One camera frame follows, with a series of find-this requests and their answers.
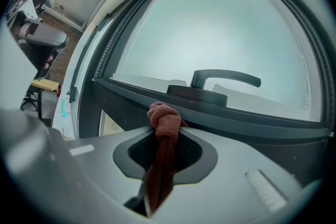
towel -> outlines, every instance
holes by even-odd
[[[151,213],[154,213],[173,189],[173,176],[176,173],[174,149],[180,126],[188,125],[175,109],[161,102],[151,104],[147,115],[159,141],[155,160],[145,177],[146,195]]]

table leg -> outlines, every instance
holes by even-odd
[[[42,120],[42,89],[37,90],[37,115]]]

frosted glass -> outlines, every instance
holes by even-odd
[[[261,79],[261,87],[255,88],[211,78],[206,90],[217,84],[293,109],[308,109],[300,49],[269,0],[155,0],[132,33],[116,74],[190,85],[199,69],[234,70]]]

red cloth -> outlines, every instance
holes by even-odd
[[[146,174],[147,199],[153,213],[173,189],[174,149],[180,126],[187,127],[187,124],[175,109],[161,102],[151,104],[147,115],[159,141],[154,163]]]

knot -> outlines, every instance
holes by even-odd
[[[147,116],[156,130],[157,140],[160,142],[163,139],[169,139],[175,148],[179,139],[180,126],[187,127],[179,113],[164,103],[156,102],[151,104]]]

